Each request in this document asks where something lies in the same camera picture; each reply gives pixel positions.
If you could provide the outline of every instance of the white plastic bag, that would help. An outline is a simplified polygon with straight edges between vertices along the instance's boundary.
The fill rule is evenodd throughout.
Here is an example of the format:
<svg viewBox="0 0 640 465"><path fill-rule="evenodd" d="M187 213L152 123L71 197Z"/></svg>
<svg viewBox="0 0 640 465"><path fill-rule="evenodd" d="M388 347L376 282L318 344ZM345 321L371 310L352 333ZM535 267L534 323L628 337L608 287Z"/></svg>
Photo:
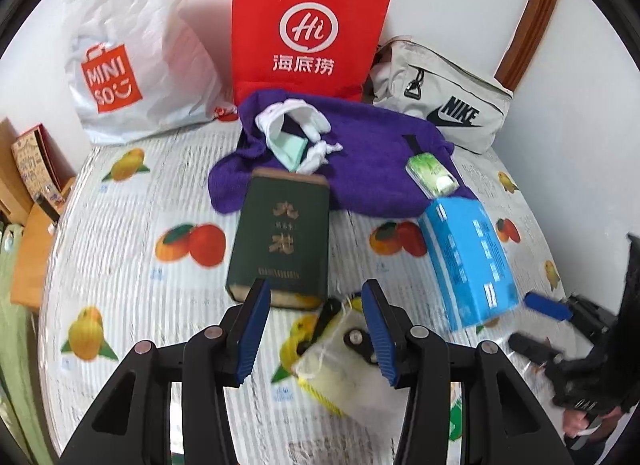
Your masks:
<svg viewBox="0 0 640 465"><path fill-rule="evenodd" d="M352 331L368 334L368 328L361 299L346 302L348 307L300 356L293 371L298 384L322 399L325 406L351 416L383 439L397 441L409 391L389 387L377 365L369 364L347 346L346 338Z"/></svg>
<svg viewBox="0 0 640 465"><path fill-rule="evenodd" d="M65 1L65 71L93 143L127 143L232 109L209 54L178 16L183 1Z"/></svg>

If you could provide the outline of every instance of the miniso shopping bag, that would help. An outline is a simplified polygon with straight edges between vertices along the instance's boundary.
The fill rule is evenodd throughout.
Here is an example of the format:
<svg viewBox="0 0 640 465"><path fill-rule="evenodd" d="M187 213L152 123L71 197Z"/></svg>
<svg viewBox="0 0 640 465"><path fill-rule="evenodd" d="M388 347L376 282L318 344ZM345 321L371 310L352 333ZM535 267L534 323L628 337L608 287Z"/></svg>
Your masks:
<svg viewBox="0 0 640 465"><path fill-rule="evenodd" d="M65 72L93 143L119 144L231 111L184 0L65 0Z"/></svg>
<svg viewBox="0 0 640 465"><path fill-rule="evenodd" d="M233 0L236 104L282 88L359 100L389 0Z"/></svg>

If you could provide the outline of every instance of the light blue tissue box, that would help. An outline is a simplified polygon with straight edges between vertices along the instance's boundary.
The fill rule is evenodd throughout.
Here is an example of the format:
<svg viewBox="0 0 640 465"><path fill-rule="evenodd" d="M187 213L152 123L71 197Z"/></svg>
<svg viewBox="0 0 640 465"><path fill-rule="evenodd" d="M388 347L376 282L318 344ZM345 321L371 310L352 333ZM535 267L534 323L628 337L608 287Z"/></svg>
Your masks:
<svg viewBox="0 0 640 465"><path fill-rule="evenodd" d="M491 219L477 200L439 198L418 218L452 331L518 304L518 291Z"/></svg>

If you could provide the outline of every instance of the blue gripper pad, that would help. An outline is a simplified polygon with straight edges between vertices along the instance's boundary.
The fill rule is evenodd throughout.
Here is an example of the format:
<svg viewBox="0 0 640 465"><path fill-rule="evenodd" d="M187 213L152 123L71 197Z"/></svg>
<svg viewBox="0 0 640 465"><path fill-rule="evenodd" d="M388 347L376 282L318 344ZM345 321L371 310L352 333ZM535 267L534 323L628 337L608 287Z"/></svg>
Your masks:
<svg viewBox="0 0 640 465"><path fill-rule="evenodd" d="M378 308L378 303L373 297L373 292L369 285L362 286L362 311L367 321L369 336L376 350L378 367L389 384L395 386L398 383L399 375L396 368L396 346L391 340L391 335L386 327L385 320Z"/></svg>
<svg viewBox="0 0 640 465"><path fill-rule="evenodd" d="M258 346L260 346L264 326L267 324L270 304L271 289L265 281L262 288L260 288L254 309L251 311L251 315L249 315L244 333L238 342L238 366L236 367L238 384L242 384L244 379L247 378L247 376L251 374L252 369L254 369L255 356L258 353Z"/></svg>
<svg viewBox="0 0 640 465"><path fill-rule="evenodd" d="M526 304L528 308L558 321L569 320L574 316L566 304L554 301L534 291L530 291L524 296L524 304Z"/></svg>

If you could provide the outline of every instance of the purple towel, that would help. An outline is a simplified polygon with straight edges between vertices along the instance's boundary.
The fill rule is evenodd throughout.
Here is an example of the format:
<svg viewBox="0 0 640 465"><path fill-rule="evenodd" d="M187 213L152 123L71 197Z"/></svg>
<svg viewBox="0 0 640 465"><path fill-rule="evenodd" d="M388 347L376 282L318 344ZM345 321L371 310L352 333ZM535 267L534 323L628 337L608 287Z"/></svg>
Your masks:
<svg viewBox="0 0 640 465"><path fill-rule="evenodd" d="M328 155L329 164L316 172L324 175L331 185L332 209L382 218L413 218L422 214L431 200L404 169L414 151L402 135L415 135L422 152L434 154L460 181L454 196L476 198L462 185L462 178L451 161L453 144L445 141L430 122L339 98L260 90L238 108L242 133L237 150L221 159L209 173L211 204L218 212L226 214L241 209L253 169L284 169L267 149L255 117L271 104L287 98L306 100L324 113L331 132L322 135L322 139L329 144L339 142L344 148ZM285 119L283 130L305 138L300 126L290 118Z"/></svg>

